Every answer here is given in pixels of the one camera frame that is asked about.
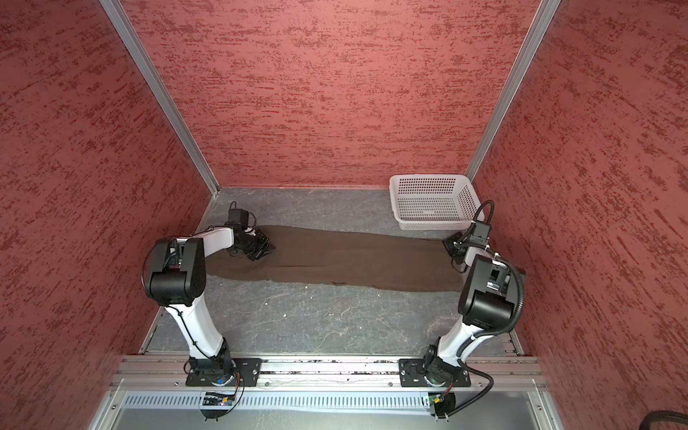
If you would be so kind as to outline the brown corduroy trousers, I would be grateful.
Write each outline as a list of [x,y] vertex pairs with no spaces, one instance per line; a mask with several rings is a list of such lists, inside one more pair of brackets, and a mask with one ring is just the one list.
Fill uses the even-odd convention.
[[251,261],[220,251],[207,273],[235,281],[361,286],[406,292],[460,291],[457,271],[439,239],[264,226],[275,250]]

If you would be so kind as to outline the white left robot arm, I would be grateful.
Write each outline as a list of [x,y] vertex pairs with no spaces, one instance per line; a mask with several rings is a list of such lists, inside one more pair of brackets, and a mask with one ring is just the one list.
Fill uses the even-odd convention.
[[258,229],[213,227],[193,236],[163,238],[144,266],[148,298],[167,310],[188,345],[184,371],[188,386],[255,387],[263,360],[232,358],[206,304],[206,258],[220,251],[243,253],[251,261],[271,254],[274,246]]

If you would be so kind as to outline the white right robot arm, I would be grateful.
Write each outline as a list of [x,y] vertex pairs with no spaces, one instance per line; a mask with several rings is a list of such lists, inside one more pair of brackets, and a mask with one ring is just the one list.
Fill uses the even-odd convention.
[[485,340],[512,331],[524,309],[526,272],[494,251],[487,238],[453,243],[468,269],[458,304],[459,320],[429,347],[424,378],[434,387],[468,379],[468,358]]

